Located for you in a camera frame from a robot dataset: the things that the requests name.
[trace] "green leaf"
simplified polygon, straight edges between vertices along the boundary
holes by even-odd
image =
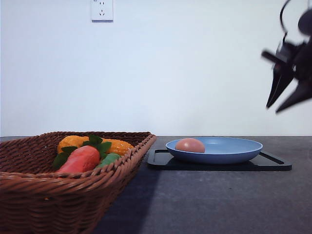
[[[106,158],[106,156],[107,156],[107,154],[106,154],[106,153],[100,153],[100,154],[99,154],[100,160],[105,159],[105,158]]]
[[[78,149],[77,146],[66,146],[66,147],[63,147],[62,150],[65,152],[65,153],[68,153],[68,154],[71,154],[72,151]]]
[[[85,145],[91,145],[90,141],[89,140],[84,141],[82,146],[85,146]]]
[[[67,161],[69,155],[70,154],[66,152],[59,153],[53,161],[53,169],[59,169]]]
[[[108,149],[112,146],[112,143],[109,141],[106,141],[100,145],[97,146],[97,150],[100,153],[105,153],[106,151],[108,151]]]
[[[103,139],[96,135],[89,135],[89,141],[93,145],[101,144]]]
[[[98,167],[103,167],[103,166],[105,166],[105,165],[109,165],[109,164],[111,164],[112,162],[114,162],[115,160],[117,160],[118,158],[120,158],[121,156],[120,155],[118,155],[118,154],[115,154],[115,153],[111,153],[111,154],[108,154],[107,156],[106,156],[106,158],[105,159],[103,159],[101,162],[100,162],[100,164],[97,166],[97,168]]]

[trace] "black cable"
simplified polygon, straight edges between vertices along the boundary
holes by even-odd
[[[285,26],[284,26],[284,23],[283,23],[283,12],[284,12],[284,9],[285,9],[285,7],[286,7],[286,5],[290,2],[291,0],[287,0],[285,3],[284,3],[284,5],[283,5],[283,7],[282,7],[282,9],[281,9],[281,12],[280,12],[280,14],[279,14],[279,21],[280,21],[280,23],[281,23],[281,26],[282,26],[282,29],[283,29],[283,31],[284,31],[284,37],[283,37],[283,42],[285,42],[285,37],[287,36],[287,34],[288,34],[288,31],[287,31],[287,29],[285,28]]]

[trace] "yellow fruit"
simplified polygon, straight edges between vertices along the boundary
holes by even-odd
[[[112,146],[106,151],[107,154],[110,153],[116,153],[120,156],[125,155],[125,153],[131,149],[134,148],[131,144],[129,144],[126,141],[123,140],[115,140],[115,139],[104,139],[103,142],[109,141],[112,143]]]
[[[89,140],[88,136],[67,136],[63,138],[58,144],[58,154],[63,152],[62,148],[67,146],[82,146],[84,141]]]

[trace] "wicker basket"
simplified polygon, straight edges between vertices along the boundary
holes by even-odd
[[[124,140],[135,147],[103,168],[54,173],[51,165],[61,139],[88,134]],[[137,173],[155,140],[149,132],[52,132],[1,143],[0,228],[15,233],[91,233]]]

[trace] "robotic arm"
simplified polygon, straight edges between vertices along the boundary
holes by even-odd
[[[309,36],[308,42],[294,45],[285,41],[287,31],[283,24],[283,11],[290,2],[287,0],[280,13],[280,22],[284,30],[282,45],[275,55],[264,50],[262,56],[274,63],[272,88],[267,102],[270,108],[283,93],[293,78],[298,80],[295,91],[276,110],[280,112],[299,102],[312,98],[312,0],[309,0],[309,8],[300,18],[298,28],[301,33]]]

